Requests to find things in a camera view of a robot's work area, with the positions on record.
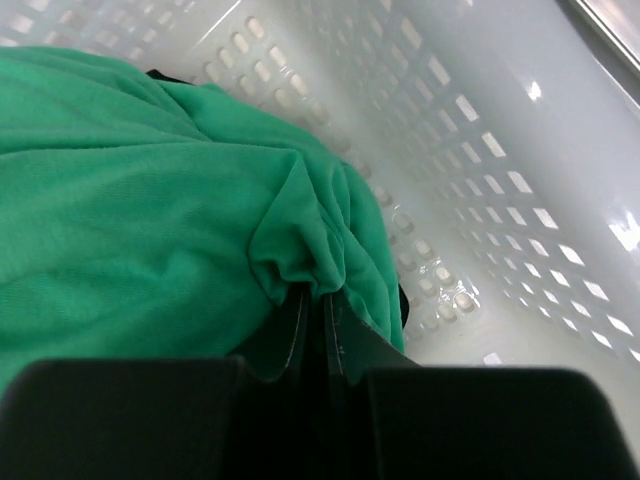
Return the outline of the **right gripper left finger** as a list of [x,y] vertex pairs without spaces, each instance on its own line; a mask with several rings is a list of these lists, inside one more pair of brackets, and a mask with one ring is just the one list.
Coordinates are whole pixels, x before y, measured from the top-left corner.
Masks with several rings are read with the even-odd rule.
[[1,402],[5,479],[305,479],[309,295],[227,357],[49,359]]

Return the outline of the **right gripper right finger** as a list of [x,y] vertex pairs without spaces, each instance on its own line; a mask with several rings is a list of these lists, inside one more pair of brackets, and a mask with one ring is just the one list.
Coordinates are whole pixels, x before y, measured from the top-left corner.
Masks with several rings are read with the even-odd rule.
[[601,390],[567,369],[421,367],[322,301],[341,479],[634,479]]

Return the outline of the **black tank top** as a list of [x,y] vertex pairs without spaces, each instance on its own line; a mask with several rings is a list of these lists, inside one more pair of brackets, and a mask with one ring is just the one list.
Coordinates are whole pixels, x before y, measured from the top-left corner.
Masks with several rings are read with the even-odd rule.
[[[183,81],[183,80],[179,80],[179,79],[176,79],[176,78],[172,78],[172,77],[168,77],[168,76],[162,74],[157,69],[152,69],[152,70],[147,71],[146,75],[149,76],[150,78],[153,78],[154,80],[189,85],[189,82],[186,82],[186,81]],[[402,325],[402,328],[405,328],[405,326],[406,326],[406,324],[408,322],[408,318],[409,318],[410,304],[409,304],[408,297],[407,297],[407,295],[406,295],[406,293],[405,293],[405,291],[404,291],[404,289],[402,288],[401,285],[398,285],[398,293],[399,293],[401,325]]]

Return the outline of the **green tank top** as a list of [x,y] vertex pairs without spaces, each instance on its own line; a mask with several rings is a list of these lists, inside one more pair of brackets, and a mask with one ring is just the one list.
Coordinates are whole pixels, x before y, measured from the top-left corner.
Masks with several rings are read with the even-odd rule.
[[404,346],[378,202],[309,132],[105,56],[1,51],[1,383],[55,358],[222,356],[292,285]]

